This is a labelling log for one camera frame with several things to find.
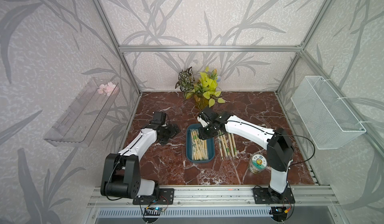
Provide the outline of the teal plastic storage box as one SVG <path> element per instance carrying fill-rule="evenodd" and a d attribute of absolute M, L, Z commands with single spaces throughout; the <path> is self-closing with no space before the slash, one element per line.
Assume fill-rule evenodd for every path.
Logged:
<path fill-rule="evenodd" d="M 208 163 L 215 157 L 214 139 L 199 138 L 200 124 L 192 124 L 187 128 L 186 157 L 193 163 Z"/>

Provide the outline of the chopstick pair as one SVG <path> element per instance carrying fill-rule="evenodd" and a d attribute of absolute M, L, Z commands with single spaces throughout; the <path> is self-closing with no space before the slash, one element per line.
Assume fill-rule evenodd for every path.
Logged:
<path fill-rule="evenodd" d="M 222 134 L 221 138 L 222 138 L 222 143 L 223 143 L 223 146 L 224 146 L 225 155 L 226 155 L 226 157 L 229 157 L 231 155 L 230 155 L 229 147 L 227 146 L 227 141 L 226 141 L 225 135 Z"/>
<path fill-rule="evenodd" d="M 232 142 L 232 136 L 230 133 L 228 133 L 228 139 L 229 139 L 229 145 L 230 145 L 230 150 L 231 150 L 231 156 L 235 157 L 235 152 L 234 152 L 233 142 Z"/>
<path fill-rule="evenodd" d="M 232 137 L 232 143 L 233 143 L 234 155 L 235 155 L 235 156 L 238 156 L 237 146 L 236 146 L 235 137 L 234 137 L 234 134 L 233 134 L 233 133 L 231 133 L 231 137 Z"/>
<path fill-rule="evenodd" d="M 218 142 L 219 142 L 219 150 L 220 150 L 221 160 L 223 160 L 224 159 L 224 155 L 223 155 L 222 139 L 221 139 L 221 132 L 220 131 L 218 132 Z"/>

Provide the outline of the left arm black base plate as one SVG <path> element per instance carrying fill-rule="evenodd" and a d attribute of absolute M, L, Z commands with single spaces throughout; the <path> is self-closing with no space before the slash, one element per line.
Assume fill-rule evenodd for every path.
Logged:
<path fill-rule="evenodd" d="M 133 199 L 133 205 L 172 205 L 175 189 L 160 188 L 152 196 L 140 196 Z"/>

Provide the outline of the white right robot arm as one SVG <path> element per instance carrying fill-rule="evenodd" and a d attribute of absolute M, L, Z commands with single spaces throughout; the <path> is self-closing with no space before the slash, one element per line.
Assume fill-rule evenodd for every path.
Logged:
<path fill-rule="evenodd" d="M 288 171 L 293 162 L 294 147 L 283 128 L 277 130 L 247 122 L 228 112 L 220 114 L 207 107 L 197 116 L 202 125 L 199 138 L 206 140 L 218 136 L 219 132 L 239 135 L 267 151 L 267 164 L 271 167 L 269 191 L 283 194 L 288 186 Z"/>

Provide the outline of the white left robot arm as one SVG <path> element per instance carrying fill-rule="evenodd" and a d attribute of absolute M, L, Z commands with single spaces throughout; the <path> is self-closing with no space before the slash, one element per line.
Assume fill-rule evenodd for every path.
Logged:
<path fill-rule="evenodd" d="M 149 124 L 140 130 L 127 147 L 106 157 L 101 182 L 102 196 L 110 201 L 136 197 L 159 198 L 159 184 L 141 178 L 140 160 L 152 144 L 167 144 L 180 133 L 178 125 L 166 123 L 166 118 L 166 113 L 154 112 Z"/>

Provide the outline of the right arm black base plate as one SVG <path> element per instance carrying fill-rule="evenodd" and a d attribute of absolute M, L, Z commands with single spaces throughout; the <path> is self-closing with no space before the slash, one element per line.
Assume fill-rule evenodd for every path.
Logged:
<path fill-rule="evenodd" d="M 253 198 L 255 204 L 260 205 L 283 205 L 283 204 L 295 204 L 295 198 L 290 187 L 286 187 L 285 191 L 280 194 L 270 187 L 262 188 L 260 186 L 255 186 L 252 189 Z"/>

